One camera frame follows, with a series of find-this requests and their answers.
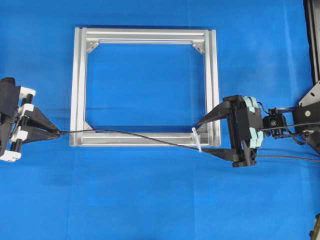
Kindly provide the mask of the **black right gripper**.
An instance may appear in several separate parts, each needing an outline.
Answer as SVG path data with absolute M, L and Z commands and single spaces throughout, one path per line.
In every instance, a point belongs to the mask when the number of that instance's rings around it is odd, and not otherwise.
M 261 109 L 252 96 L 233 95 L 223 98 L 196 124 L 203 125 L 227 118 L 231 148 L 203 148 L 206 154 L 232 162 L 233 167 L 256 165 L 257 150 L 263 143 Z

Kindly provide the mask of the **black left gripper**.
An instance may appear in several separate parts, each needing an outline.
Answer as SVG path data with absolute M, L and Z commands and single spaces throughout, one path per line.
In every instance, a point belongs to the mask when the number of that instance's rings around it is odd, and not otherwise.
M 20 147 L 23 144 L 58 139 L 59 129 L 37 107 L 32 105 L 36 91 L 20 86 L 20 96 L 14 117 L 0 113 L 0 159 L 15 162 L 21 158 Z M 26 125 L 12 132 L 13 125 L 19 121 L 19 115 L 27 117 Z

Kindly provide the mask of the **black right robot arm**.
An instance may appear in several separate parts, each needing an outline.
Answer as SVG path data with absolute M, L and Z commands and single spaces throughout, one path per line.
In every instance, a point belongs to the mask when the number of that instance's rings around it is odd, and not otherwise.
M 320 103 L 272 108 L 262 116 L 263 105 L 254 97 L 233 95 L 202 117 L 197 125 L 227 120 L 230 148 L 205 149 L 204 152 L 225 161 L 234 168 L 256 165 L 258 148 L 265 137 L 291 138 L 298 145 L 309 145 L 320 151 Z

